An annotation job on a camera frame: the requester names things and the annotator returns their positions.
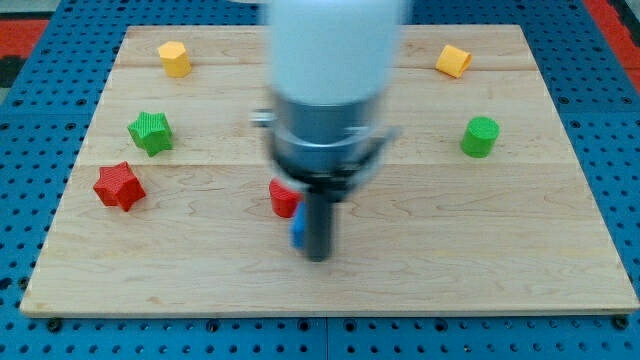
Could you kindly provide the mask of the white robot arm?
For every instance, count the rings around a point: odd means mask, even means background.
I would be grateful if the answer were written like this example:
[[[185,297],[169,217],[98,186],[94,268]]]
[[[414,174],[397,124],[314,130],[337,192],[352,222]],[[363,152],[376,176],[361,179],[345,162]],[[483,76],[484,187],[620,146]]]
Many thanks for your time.
[[[271,106],[253,121],[276,173],[304,195],[311,261],[331,256],[335,204],[375,176],[398,135],[379,104],[410,10],[402,0],[265,4]]]

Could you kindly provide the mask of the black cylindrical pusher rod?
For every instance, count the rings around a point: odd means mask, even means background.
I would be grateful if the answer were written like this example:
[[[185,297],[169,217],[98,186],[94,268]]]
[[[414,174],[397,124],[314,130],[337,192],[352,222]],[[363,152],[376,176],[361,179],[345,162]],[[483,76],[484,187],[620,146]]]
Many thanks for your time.
[[[305,195],[304,251],[308,259],[321,262],[330,257],[333,240],[333,203],[317,189]]]

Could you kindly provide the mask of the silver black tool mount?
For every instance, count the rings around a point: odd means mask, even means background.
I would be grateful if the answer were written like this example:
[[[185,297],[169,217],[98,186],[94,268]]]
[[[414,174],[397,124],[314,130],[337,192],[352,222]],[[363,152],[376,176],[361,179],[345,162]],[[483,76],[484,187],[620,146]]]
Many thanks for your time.
[[[306,104],[276,92],[251,122],[265,129],[274,173],[290,188],[341,202],[370,182],[401,129],[378,117],[380,97],[345,104]]]

